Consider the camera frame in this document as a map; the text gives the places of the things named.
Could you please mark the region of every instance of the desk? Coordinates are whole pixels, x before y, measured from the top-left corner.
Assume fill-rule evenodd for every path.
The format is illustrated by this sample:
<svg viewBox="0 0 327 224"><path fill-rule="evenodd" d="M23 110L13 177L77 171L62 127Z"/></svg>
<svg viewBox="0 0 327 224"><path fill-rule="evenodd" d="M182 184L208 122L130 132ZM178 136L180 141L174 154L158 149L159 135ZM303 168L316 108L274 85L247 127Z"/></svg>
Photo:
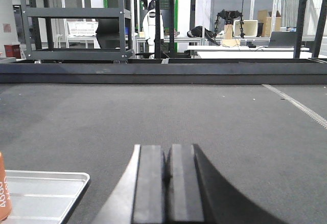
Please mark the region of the desk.
<svg viewBox="0 0 327 224"><path fill-rule="evenodd" d="M223 46L188 46L191 54L195 52L201 58L293 58L293 48L266 48L247 46L223 47ZM309 51L309 48L302 48L301 51Z"/></svg>
<svg viewBox="0 0 327 224"><path fill-rule="evenodd" d="M201 59L292 59L293 52L292 51L284 51L284 52L231 52L231 51L210 51L210 52L198 52L198 55ZM301 52L300 58L307 59L311 58L312 53L310 52ZM327 58L327 56L319 55L319 58Z"/></svg>
<svg viewBox="0 0 327 224"><path fill-rule="evenodd" d="M201 37L187 37L187 36L183 36L183 37L175 37L175 43L183 43L183 42L192 42L192 43L196 43L197 45L201 44L202 38ZM140 47L139 45L141 43L145 43L145 38L140 38L140 37L136 37L136 52L139 53L140 52ZM169 37L165 37L163 39L163 42L169 42Z"/></svg>

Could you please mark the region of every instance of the humanoid robot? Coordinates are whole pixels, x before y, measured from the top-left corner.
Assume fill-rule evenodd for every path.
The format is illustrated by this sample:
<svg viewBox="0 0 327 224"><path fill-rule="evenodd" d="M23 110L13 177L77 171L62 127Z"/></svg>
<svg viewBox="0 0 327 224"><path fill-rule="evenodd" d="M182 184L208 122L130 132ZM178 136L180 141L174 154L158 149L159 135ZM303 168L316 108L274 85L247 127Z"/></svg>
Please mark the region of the humanoid robot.
<svg viewBox="0 0 327 224"><path fill-rule="evenodd" d="M143 31L145 40L149 45L149 53L154 53L154 39L155 39L155 1L154 0L142 0L144 8L148 10L143 19ZM160 38L164 38L164 25L162 23L162 15L160 14Z"/></svg>

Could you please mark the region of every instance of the metal tray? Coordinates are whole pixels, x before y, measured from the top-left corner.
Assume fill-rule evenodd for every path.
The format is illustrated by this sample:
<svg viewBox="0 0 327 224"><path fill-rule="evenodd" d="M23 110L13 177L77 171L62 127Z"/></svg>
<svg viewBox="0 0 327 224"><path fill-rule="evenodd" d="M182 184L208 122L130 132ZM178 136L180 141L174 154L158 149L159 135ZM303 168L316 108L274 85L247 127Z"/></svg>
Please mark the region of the metal tray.
<svg viewBox="0 0 327 224"><path fill-rule="evenodd" d="M12 213L2 224L60 224L88 186L86 173L6 170Z"/></svg>

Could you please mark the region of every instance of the white plastic crate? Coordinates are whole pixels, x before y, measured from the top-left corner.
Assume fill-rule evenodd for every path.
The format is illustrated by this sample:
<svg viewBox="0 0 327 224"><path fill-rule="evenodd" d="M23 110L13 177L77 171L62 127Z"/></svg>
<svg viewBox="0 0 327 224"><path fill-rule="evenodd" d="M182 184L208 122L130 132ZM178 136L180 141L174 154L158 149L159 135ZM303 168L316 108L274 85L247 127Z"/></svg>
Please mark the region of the white plastic crate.
<svg viewBox="0 0 327 224"><path fill-rule="evenodd" d="M98 22L67 21L72 36L95 36Z"/></svg>

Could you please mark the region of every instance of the red trash bin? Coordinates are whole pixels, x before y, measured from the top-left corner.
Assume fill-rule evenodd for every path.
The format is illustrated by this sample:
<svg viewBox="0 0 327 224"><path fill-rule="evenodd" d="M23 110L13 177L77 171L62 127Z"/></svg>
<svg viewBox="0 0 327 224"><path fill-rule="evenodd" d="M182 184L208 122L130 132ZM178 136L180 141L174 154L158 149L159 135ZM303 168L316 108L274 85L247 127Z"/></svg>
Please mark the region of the red trash bin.
<svg viewBox="0 0 327 224"><path fill-rule="evenodd" d="M15 57L16 59L20 59L19 44L5 45L5 51L7 57Z"/></svg>

